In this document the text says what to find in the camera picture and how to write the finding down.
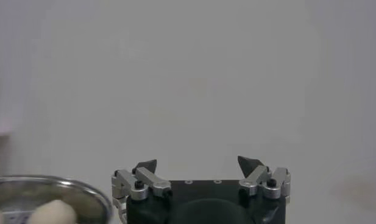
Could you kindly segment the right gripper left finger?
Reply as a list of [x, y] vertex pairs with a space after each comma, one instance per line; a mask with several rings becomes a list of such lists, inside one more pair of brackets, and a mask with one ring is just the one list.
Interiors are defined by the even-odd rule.
[[168, 199], [172, 195], [171, 182], [155, 174], [157, 160], [138, 163], [132, 170], [116, 170], [112, 175], [112, 197], [134, 201], [146, 200], [150, 194]]

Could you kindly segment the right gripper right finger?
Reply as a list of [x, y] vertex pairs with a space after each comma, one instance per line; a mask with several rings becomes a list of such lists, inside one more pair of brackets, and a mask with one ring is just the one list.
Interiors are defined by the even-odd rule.
[[244, 178], [238, 182], [239, 188], [249, 197], [257, 195], [259, 189], [263, 197], [270, 200], [290, 197], [291, 174], [287, 168], [278, 167], [271, 171], [259, 159], [244, 156], [238, 156], [238, 164], [244, 175]]

